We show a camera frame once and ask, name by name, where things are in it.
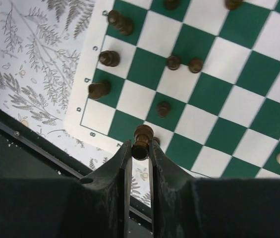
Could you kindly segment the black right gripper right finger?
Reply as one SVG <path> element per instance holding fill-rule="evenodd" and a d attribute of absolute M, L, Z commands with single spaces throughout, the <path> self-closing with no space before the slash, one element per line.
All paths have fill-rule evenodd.
<path fill-rule="evenodd" d="M 194 178 L 151 141 L 156 238 L 280 238 L 280 178 Z"/>

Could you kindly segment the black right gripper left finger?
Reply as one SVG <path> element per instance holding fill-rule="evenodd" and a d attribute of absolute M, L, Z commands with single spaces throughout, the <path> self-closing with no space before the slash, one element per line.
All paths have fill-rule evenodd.
<path fill-rule="evenodd" d="M 125 238 L 131 141 L 82 179 L 0 178 L 0 238 Z"/>

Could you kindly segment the dark rook chess piece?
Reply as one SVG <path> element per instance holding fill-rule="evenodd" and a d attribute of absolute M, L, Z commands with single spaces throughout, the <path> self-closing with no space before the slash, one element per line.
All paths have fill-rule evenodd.
<path fill-rule="evenodd" d="M 153 129 L 148 125 L 136 127 L 134 132 L 135 143 L 132 145 L 132 157 L 136 160 L 143 161 L 149 155 L 149 144 L 153 139 Z"/>

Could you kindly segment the green white chess board mat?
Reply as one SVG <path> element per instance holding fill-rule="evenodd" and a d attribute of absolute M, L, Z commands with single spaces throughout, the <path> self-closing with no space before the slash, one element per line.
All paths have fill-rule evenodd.
<path fill-rule="evenodd" d="M 108 24 L 117 10 L 134 22 L 121 35 Z M 65 130 L 115 153 L 137 126 L 150 126 L 166 155 L 206 177 L 280 178 L 280 0 L 98 0 L 65 116 Z M 116 51 L 116 67 L 99 62 Z M 177 70 L 169 56 L 181 59 Z M 199 73 L 188 64 L 203 60 Z M 91 83 L 111 91 L 93 100 Z M 157 104 L 168 102 L 165 118 Z"/>

